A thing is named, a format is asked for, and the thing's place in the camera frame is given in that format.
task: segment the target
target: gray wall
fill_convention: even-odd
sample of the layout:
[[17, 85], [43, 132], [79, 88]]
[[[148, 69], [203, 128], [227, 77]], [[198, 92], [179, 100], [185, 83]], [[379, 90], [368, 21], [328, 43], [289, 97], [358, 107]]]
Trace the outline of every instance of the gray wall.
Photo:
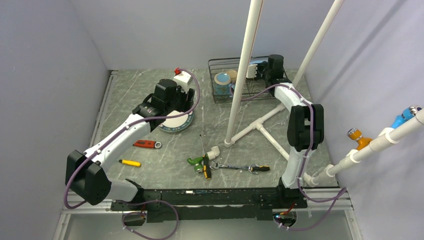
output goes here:
[[51, 239], [108, 71], [69, 0], [3, 0], [0, 74], [0, 239]]
[[[352, 127], [375, 138], [411, 104], [424, 105], [424, 2], [345, 0], [306, 70], [325, 109], [325, 140], [338, 163], [356, 143]], [[365, 240], [422, 239], [424, 129], [342, 172]]]
[[[206, 68], [239, 57], [249, 0], [71, 0], [109, 69]], [[253, 55], [298, 68], [333, 0], [266, 0]]]

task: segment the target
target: yellow tool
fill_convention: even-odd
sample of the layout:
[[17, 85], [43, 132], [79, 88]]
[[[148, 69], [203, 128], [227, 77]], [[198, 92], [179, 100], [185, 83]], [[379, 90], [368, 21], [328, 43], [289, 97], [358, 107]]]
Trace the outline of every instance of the yellow tool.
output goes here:
[[142, 164], [139, 163], [138, 161], [119, 159], [118, 162], [120, 162], [121, 164], [126, 164], [126, 165], [130, 165], [130, 166], [138, 167], [138, 168], [142, 166]]
[[353, 141], [356, 141], [358, 143], [358, 147], [356, 150], [361, 150], [365, 148], [370, 142], [373, 140], [369, 137], [363, 137], [362, 132], [359, 131], [357, 128], [352, 128], [347, 132], [347, 136], [352, 139]]

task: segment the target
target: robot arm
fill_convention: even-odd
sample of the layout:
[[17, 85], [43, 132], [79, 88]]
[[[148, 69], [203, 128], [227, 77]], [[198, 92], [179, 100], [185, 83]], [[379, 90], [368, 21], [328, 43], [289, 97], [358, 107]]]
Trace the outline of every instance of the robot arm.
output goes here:
[[[283, 56], [270, 55], [266, 67], [261, 71], [261, 78], [265, 80], [267, 87], [277, 84], [284, 85], [271, 88], [270, 92], [290, 111], [287, 139], [291, 147], [287, 168], [281, 179], [286, 188], [297, 189], [297, 178], [302, 170], [303, 158], [311, 143], [311, 125], [313, 126], [313, 144], [312, 149], [307, 153], [305, 165], [314, 154], [318, 144], [324, 141], [324, 108], [320, 104], [312, 104], [299, 92], [294, 91], [291, 81], [284, 77], [283, 63]], [[305, 103], [312, 106], [313, 122], [311, 122], [311, 111]]]
[[[171, 79], [161, 79], [154, 93], [149, 94], [116, 130], [98, 144], [80, 153], [74, 150], [67, 157], [66, 184], [74, 171], [90, 156], [73, 179], [70, 189], [92, 205], [104, 199], [142, 202], [143, 189], [131, 180], [108, 179], [106, 173], [112, 164], [138, 139], [148, 135], [163, 123], [172, 111], [186, 112], [193, 106], [195, 91], [189, 88], [192, 77], [186, 72], [176, 72]], [[159, 117], [143, 121], [145, 118]]]

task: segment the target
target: black and yellow handle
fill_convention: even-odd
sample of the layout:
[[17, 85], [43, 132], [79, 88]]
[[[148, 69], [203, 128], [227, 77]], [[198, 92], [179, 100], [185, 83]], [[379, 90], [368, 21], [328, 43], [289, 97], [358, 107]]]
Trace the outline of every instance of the black and yellow handle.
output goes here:
[[203, 174], [207, 180], [212, 178], [211, 166], [209, 166], [209, 157], [207, 155], [203, 156]]
[[255, 171], [259, 171], [259, 172], [268, 172], [269, 170], [271, 170], [271, 168], [269, 166], [254, 166], [252, 167], [251, 171], [255, 172]]
[[138, 168], [142, 166], [142, 164], [139, 163], [138, 161], [119, 159], [118, 162], [120, 162], [121, 164], [126, 164], [126, 165], [130, 165], [130, 166], [138, 167]]

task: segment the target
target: gray marble surface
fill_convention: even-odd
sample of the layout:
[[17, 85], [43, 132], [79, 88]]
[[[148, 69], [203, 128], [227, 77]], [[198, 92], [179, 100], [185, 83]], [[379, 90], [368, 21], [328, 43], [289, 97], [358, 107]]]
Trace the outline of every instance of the gray marble surface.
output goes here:
[[[214, 103], [211, 81], [207, 69], [190, 69], [200, 83], [200, 102], [194, 110], [194, 120], [190, 127], [180, 133], [167, 133], [155, 129], [144, 140], [158, 141], [162, 148], [140, 148], [131, 146], [122, 156], [141, 162], [141, 167], [132, 167], [116, 162], [107, 173], [109, 178], [131, 179], [144, 188], [247, 188], [275, 187], [279, 177], [284, 173], [287, 161], [258, 131], [253, 130], [233, 146], [224, 147], [231, 103]], [[289, 79], [294, 79], [296, 70], [288, 70]], [[152, 93], [156, 83], [163, 78], [172, 79], [172, 69], [135, 69], [120, 70], [111, 95], [106, 119], [101, 132], [103, 139], [116, 129], [131, 113], [132, 109]], [[310, 98], [308, 87], [302, 79], [296, 87], [307, 99]], [[262, 117], [279, 104], [276, 99], [243, 102], [239, 108], [234, 133], [238, 133], [251, 122]], [[264, 127], [280, 143], [289, 150], [287, 142], [287, 124], [289, 112], [283, 110], [264, 122]], [[203, 175], [194, 172], [187, 158], [202, 155], [199, 134], [203, 135], [204, 149], [219, 146], [220, 155], [217, 160], [231, 165], [268, 165], [269, 172], [253, 175], [247, 171], [218, 169], [212, 171], [212, 179], [206, 180]], [[330, 163], [325, 142], [320, 144], [306, 167], [306, 172], [316, 175]], [[337, 186], [334, 180], [324, 182], [322, 187]]]

